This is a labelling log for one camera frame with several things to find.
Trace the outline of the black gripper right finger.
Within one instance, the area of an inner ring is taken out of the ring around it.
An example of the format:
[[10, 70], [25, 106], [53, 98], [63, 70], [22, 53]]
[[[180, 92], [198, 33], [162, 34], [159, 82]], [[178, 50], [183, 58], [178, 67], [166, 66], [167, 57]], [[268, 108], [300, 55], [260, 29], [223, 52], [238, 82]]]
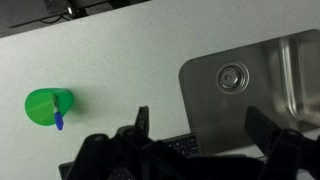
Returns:
[[281, 131], [281, 128], [276, 123], [257, 107], [253, 106], [247, 108], [244, 128], [254, 144], [265, 155], [270, 152], [275, 139]]

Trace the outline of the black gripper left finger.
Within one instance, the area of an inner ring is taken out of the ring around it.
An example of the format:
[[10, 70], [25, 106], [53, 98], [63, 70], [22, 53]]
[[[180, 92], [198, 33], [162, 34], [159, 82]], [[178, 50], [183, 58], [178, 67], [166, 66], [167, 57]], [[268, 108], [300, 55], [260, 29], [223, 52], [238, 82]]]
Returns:
[[138, 109], [134, 127], [142, 134], [149, 134], [149, 107], [142, 106]]

